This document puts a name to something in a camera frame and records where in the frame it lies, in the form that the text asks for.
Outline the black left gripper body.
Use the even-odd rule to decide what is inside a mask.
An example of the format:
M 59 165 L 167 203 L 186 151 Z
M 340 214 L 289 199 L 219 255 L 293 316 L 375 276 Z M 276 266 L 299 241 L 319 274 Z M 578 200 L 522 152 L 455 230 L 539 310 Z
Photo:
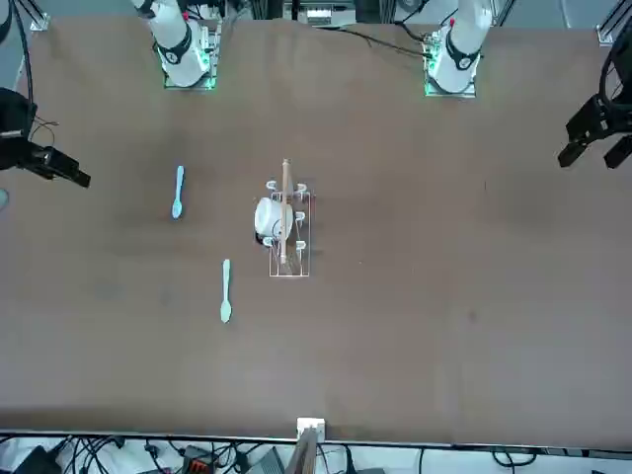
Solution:
M 569 119 L 566 130 L 570 143 L 590 144 L 613 134 L 630 133 L 631 113 L 591 96 Z

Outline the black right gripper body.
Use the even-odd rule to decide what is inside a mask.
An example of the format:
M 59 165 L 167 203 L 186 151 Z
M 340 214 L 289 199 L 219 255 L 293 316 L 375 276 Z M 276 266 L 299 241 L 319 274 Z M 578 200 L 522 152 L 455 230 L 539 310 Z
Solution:
M 20 168 L 48 174 L 40 154 L 43 148 L 30 140 L 38 106 L 22 94 L 1 89 L 1 170 Z

